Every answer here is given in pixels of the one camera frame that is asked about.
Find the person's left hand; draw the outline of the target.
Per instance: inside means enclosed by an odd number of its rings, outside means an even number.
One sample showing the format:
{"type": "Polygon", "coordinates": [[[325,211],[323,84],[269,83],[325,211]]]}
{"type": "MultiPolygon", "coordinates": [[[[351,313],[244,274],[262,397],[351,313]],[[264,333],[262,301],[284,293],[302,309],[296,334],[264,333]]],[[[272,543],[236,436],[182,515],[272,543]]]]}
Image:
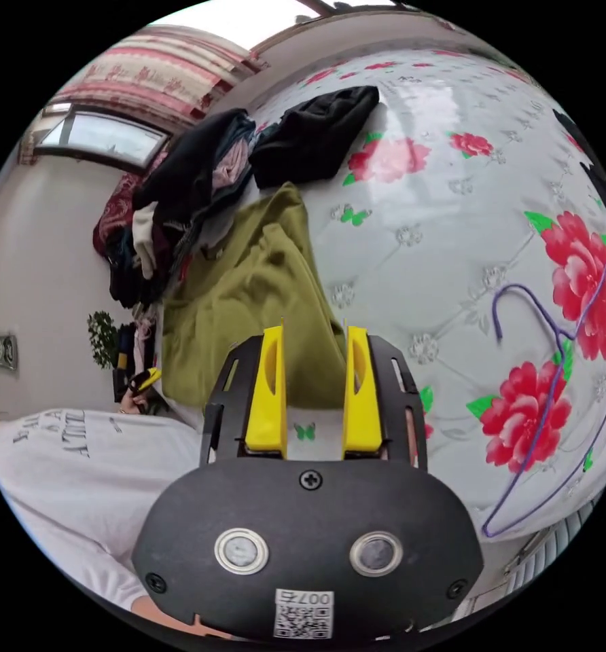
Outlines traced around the person's left hand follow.
{"type": "Polygon", "coordinates": [[[118,412],[132,415],[149,414],[149,394],[150,390],[134,393],[131,389],[128,389],[119,402],[118,412]]]}

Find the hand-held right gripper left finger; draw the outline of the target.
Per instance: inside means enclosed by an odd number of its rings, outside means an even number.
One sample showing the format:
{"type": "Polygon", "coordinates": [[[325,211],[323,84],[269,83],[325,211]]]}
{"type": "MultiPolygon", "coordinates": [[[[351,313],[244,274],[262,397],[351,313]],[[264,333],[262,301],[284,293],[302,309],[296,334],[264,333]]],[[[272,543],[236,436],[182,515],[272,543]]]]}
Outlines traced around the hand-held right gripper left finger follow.
{"type": "Polygon", "coordinates": [[[245,445],[255,454],[287,452],[287,399],[283,326],[264,330],[245,445]]]}

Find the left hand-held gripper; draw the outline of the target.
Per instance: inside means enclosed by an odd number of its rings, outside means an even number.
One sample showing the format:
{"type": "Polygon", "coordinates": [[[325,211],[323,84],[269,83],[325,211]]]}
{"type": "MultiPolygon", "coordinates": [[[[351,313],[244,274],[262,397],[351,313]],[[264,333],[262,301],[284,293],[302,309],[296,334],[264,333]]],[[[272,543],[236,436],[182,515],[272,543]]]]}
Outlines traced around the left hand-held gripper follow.
{"type": "Polygon", "coordinates": [[[125,369],[114,368],[112,370],[113,398],[115,403],[120,403],[129,390],[133,396],[144,393],[162,377],[162,371],[158,367],[147,368],[133,377],[128,376],[125,369]]]}

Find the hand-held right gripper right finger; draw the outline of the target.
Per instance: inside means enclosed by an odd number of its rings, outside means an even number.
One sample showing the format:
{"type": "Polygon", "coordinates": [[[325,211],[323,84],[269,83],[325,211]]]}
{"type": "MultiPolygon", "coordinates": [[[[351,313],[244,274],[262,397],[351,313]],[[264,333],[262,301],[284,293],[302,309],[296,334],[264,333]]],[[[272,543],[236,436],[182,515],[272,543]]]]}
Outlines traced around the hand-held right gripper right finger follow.
{"type": "Polygon", "coordinates": [[[376,376],[368,332],[347,331],[346,384],[342,426],[344,454],[378,454],[382,446],[376,376]]]}

